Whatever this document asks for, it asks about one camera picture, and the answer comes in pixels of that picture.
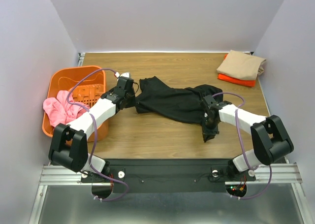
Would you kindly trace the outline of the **black t shirt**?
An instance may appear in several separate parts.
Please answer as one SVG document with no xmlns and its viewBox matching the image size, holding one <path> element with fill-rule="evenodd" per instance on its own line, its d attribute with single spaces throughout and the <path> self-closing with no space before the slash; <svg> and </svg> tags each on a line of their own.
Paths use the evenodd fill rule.
<svg viewBox="0 0 315 224">
<path fill-rule="evenodd" d="M 207 84 L 176 89 L 167 86 L 156 76 L 141 79 L 139 83 L 141 93 L 136 97 L 137 113 L 153 112 L 177 122 L 199 124 L 204 142 L 219 134 L 218 127 L 206 127 L 205 111 L 200 103 L 203 97 L 221 93 L 222 89 Z"/>
</svg>

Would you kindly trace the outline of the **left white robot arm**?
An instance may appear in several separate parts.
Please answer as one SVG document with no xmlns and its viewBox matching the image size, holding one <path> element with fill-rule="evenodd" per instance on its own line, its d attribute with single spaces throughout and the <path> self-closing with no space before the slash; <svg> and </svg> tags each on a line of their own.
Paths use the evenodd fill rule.
<svg viewBox="0 0 315 224">
<path fill-rule="evenodd" d="M 120 76 L 117 85 L 78 119 L 55 127 L 49 160 L 73 172 L 90 171 L 103 182 L 109 178 L 108 163 L 88 152 L 88 138 L 97 136 L 97 128 L 120 110 L 135 106 L 134 80 Z"/>
</svg>

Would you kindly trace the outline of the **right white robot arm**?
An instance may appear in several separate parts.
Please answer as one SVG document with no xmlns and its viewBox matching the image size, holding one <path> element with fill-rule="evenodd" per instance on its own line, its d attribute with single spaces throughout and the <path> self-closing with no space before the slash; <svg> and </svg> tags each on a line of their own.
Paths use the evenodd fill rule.
<svg viewBox="0 0 315 224">
<path fill-rule="evenodd" d="M 294 145 L 279 116 L 269 117 L 250 113 L 231 102 L 218 102 L 212 95 L 202 98 L 205 125 L 216 129 L 220 122 L 237 129 L 242 154 L 228 162 L 227 176 L 237 180 L 247 170 L 259 165 L 271 165 L 294 150 Z"/>
</svg>

